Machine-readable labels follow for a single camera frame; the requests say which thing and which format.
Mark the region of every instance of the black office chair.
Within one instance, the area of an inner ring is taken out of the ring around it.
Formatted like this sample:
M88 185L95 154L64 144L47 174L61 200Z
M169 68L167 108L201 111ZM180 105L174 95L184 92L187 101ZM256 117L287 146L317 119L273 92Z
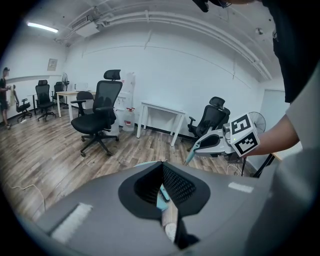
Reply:
M21 122L22 120L26 119L26 117L29 117L31 118L32 117L32 113L29 112L27 110L27 108L30 108L30 103L26 101L28 100L27 98L25 99L22 99L22 106L20 106L20 103L19 103L19 100L18 100L18 96L17 96L17 92L15 91L16 89L16 86L13 85L13 93L14 93L14 97L15 97L15 110L20 113L21 112L21 116L19 116L17 118L17 122L19 123L19 119L21 119Z
M40 80L38 85L35 87L37 99L37 107L44 111L44 113L37 119L39 122L40 118L44 117L44 121L47 121L47 116L54 116L56 114L53 112L49 112L49 108L52 107L55 103L50 100L49 95L50 85L47 80Z
M197 126L192 125L196 121L192 116L188 130L194 134L194 140L198 140L205 135L210 128L212 130L221 129L222 125L226 124L229 120L230 111L223 106L225 100L219 97L213 97L209 101L210 105L205 106L201 121Z
M93 113L84 114L71 121L72 126L80 133L87 134L81 136L82 141L92 139L83 149L80 150L81 156L85 157L84 150L94 142L99 142L108 156L112 153L108 150L101 139L119 138L114 135L104 135L103 130L111 129L111 125L116 120L114 104L122 88L122 82L115 81L120 79L120 70L108 70L103 76L107 80L99 81L96 86L96 93L93 102Z
M216 129L222 129L222 126L229 121L230 110L224 107L225 100L220 97L213 97L210 99L209 104L212 106L216 106L219 109L223 110L226 114L225 118L220 122Z
M79 110L78 110L78 117L84 116L84 115L89 115L89 114L93 114L93 109L92 108L88 108L88 109L84 109L83 108L83 103L85 103L87 100L93 100L94 96L92 95L91 92L89 91L79 91L76 95L76 100L71 101L71 103L77 103Z
M58 92L63 92L64 91L64 85L62 82L56 82L55 86L54 86L54 91L51 91L52 94L52 101L56 100L57 101L57 93ZM62 95L59 96L59 101L61 101L64 97Z

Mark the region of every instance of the black cord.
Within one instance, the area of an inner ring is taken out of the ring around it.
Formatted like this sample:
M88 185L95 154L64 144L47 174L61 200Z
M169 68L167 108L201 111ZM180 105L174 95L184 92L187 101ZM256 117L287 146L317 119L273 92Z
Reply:
M243 164L242 164L242 172L241 172L241 176L244 175L244 169L245 169L245 165L246 165L246 161L247 161L247 158L243 158Z

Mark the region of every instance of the wooden floor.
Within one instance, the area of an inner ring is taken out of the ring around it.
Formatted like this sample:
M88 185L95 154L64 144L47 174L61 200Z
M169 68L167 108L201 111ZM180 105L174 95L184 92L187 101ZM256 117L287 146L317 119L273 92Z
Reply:
M1 186L12 207L21 215L36 220L43 212L41 194L34 187L22 188L34 184L42 192L48 209L55 202L65 197L87 181L127 169L147 161L169 161L182 164L191 141L178 137L174 147L170 146L172 136L150 129L142 129L141 137L137 131L121 131L119 141L104 140L113 156L107 156L96 143L80 156L80 149L85 142L81 133L70 124L68 110L61 110L62 117L49 116L47 122L33 116L25 123L13 124L11 130L0 128L0 173ZM228 163L223 157L195 156L189 166L208 172L227 174ZM233 175L235 168L228 168L228 175ZM246 165L245 175L252 172Z

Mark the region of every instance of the fluorescent light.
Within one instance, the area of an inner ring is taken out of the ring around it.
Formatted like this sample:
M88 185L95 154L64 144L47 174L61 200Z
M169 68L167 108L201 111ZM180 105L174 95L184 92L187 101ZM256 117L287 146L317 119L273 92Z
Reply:
M43 30L49 30L49 31L54 32L54 33L58 32L57 29L54 29L54 28L51 28L51 27L48 27L48 26L44 26L44 25L40 25L40 24L36 24L36 23L28 22L27 25L29 27L35 27L35 28L39 28L39 29L43 29Z

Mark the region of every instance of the white label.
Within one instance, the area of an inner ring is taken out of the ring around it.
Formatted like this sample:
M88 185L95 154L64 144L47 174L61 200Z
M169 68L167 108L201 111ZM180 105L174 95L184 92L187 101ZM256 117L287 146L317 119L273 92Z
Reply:
M228 185L228 187L231 189L239 190L239 191L246 192L246 193L251 193L254 190L254 188L252 186L241 185L241 184L235 183L235 182L231 182Z

